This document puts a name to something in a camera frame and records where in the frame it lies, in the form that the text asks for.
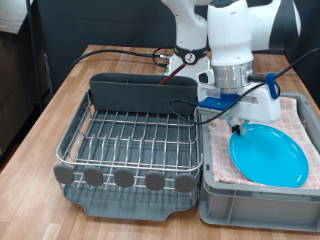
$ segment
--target pink dish cloth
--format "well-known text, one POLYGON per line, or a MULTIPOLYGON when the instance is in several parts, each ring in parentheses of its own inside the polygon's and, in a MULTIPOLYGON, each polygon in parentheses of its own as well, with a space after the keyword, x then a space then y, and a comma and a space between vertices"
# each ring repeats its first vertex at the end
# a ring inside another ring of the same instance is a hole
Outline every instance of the pink dish cloth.
MULTIPOLYGON (((309 177, 300 188, 320 189, 320 155, 311 143, 297 113, 297 101, 292 98, 280 98, 282 116, 272 124, 264 124, 289 135, 301 147, 309 162, 309 177)), ((266 186, 251 182, 233 163, 229 152, 229 140, 232 135, 227 121, 217 119, 209 124, 210 151, 212 156, 212 176, 214 182, 266 186)))

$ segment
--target plastic storage container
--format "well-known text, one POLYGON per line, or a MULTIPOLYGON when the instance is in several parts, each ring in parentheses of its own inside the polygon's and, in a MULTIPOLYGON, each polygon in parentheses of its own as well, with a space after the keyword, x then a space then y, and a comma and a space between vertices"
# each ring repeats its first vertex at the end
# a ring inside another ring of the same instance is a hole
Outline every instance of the plastic storage container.
MULTIPOLYGON (((296 93, 282 93, 297 100, 298 115, 315 148, 320 151, 320 123, 307 99, 296 93)), ((208 126, 203 126, 203 183, 200 217, 209 224, 301 231, 320 231, 320 191, 216 183, 208 126)))

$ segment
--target wooden table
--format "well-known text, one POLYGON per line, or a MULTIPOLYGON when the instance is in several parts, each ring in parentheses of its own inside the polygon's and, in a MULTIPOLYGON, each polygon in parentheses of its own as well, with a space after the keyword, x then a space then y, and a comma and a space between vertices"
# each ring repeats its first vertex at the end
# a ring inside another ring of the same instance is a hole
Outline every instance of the wooden table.
MULTIPOLYGON (((86 52, 103 48, 115 47, 89 46, 86 52)), ((257 72, 279 71, 288 65, 284 56, 256 55, 255 59, 257 72)), ((163 74, 164 69, 149 58, 117 53, 93 55, 75 66, 0 175, 0 239, 320 239, 317 233, 208 225, 199 217, 199 204, 171 214, 165 222, 89 217, 81 206, 70 204, 53 175, 58 163, 55 150, 90 77, 100 72, 163 74)), ((283 91, 307 96, 320 117, 298 76, 284 76, 279 83, 283 91)))

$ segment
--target blue plastic plate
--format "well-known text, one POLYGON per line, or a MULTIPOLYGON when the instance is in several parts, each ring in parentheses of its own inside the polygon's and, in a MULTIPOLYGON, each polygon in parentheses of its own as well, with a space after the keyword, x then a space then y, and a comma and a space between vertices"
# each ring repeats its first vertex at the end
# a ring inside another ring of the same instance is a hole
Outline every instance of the blue plastic plate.
POLYGON ((234 133, 230 154, 251 181, 276 187, 298 188, 308 178, 308 160, 300 146, 278 129, 249 124, 247 134, 234 133))

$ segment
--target dark background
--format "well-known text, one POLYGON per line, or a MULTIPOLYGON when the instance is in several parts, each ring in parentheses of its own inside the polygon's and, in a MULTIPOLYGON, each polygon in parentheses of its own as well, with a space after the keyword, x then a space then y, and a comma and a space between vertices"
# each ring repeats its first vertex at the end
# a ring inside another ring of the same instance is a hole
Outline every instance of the dark background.
MULTIPOLYGON (((173 14, 160 0, 38 1, 54 92, 70 72, 73 61, 89 44, 163 47, 175 43, 173 14)), ((248 0, 248 5, 252 7, 270 2, 248 0)), ((320 1, 295 2, 302 20, 302 32, 298 42, 286 51, 290 62, 308 50, 320 47, 320 1)), ((206 7, 197 7, 196 12, 205 17, 206 7)), ((318 106, 319 62, 320 53, 315 53, 296 67, 318 106)))

